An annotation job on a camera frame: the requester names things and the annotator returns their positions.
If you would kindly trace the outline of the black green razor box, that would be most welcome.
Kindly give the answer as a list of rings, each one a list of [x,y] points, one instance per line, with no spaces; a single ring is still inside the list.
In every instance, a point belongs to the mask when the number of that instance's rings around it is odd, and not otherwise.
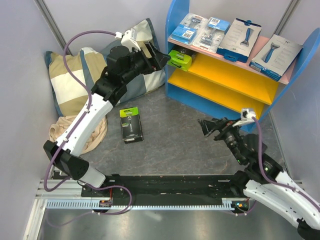
[[[125,144],[144,140],[138,107],[124,108],[119,111],[122,140]]]
[[[171,59],[168,61],[168,65],[187,72],[191,67],[196,57],[196,52],[190,49],[172,49],[169,52]]]

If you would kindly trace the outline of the blue Gillette razor blister pack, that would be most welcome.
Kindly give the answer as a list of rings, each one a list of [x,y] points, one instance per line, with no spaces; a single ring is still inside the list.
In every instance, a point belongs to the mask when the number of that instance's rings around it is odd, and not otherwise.
[[[208,21],[208,18],[188,13],[174,29],[169,39],[190,46],[201,30],[207,25]]]

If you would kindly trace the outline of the Harry's razor pack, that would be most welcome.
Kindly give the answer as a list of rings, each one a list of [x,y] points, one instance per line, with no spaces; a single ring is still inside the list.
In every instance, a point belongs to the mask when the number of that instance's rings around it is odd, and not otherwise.
[[[274,34],[249,66],[278,82],[302,49],[301,44]]]
[[[226,31],[216,53],[231,62],[246,63],[260,35],[262,26],[236,18]]]

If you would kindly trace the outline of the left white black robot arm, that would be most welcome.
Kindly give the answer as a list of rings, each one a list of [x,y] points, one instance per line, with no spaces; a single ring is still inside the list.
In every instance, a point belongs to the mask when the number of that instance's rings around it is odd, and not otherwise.
[[[139,75],[162,70],[170,58],[151,42],[145,42],[141,50],[122,45],[113,47],[106,57],[106,67],[72,124],[56,141],[48,140],[44,144],[49,166],[55,166],[69,179],[88,185],[99,197],[106,196],[110,191],[107,176],[80,157],[85,143],[127,92],[127,85]]]

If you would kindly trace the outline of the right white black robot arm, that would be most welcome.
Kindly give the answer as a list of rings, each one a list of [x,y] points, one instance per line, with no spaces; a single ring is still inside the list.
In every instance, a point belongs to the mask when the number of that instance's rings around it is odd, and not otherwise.
[[[224,141],[243,171],[237,171],[229,191],[235,197],[243,194],[281,215],[304,240],[320,238],[320,204],[297,185],[274,159],[265,153],[262,131],[240,134],[239,119],[199,119],[203,135],[218,134],[215,141]]]

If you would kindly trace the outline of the colourful wooden shelf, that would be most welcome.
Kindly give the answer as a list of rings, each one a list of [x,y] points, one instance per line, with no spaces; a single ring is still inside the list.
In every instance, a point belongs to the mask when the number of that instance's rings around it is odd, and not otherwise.
[[[242,109],[253,109],[262,121],[301,76],[320,46],[316,28],[279,81],[259,73],[248,63],[230,61],[216,53],[197,50],[190,70],[168,66],[165,93],[168,97],[213,118],[234,120]]]

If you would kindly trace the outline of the checked blue beige pillow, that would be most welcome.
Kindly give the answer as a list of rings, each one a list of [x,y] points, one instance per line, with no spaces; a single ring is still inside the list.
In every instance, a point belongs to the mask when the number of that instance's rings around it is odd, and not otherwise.
[[[114,40],[102,51],[83,47],[78,54],[60,55],[47,51],[44,62],[48,69],[52,96],[60,117],[76,116],[88,100],[87,90],[91,90],[107,65],[107,55],[113,47],[121,45]],[[127,85],[127,92],[119,103],[127,102],[161,87],[166,81],[164,70],[147,75],[139,75]]]

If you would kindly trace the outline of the beige crumpled cloth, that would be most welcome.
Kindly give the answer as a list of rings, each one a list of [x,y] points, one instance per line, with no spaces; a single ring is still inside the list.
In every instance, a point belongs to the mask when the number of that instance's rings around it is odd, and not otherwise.
[[[49,128],[49,140],[55,142],[67,128],[73,123],[76,115],[60,116],[56,123],[52,124]],[[94,150],[105,138],[108,129],[108,121],[105,116],[96,126],[90,137],[87,139],[81,154],[86,154]]]

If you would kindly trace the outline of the aluminium frame rail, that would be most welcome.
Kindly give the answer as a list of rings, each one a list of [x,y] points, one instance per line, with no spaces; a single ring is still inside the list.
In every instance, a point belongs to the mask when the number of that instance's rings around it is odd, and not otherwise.
[[[208,207],[139,207],[125,214],[98,216],[88,197],[68,180],[48,192],[40,184],[25,240],[297,240],[295,228],[262,204],[246,216]]]

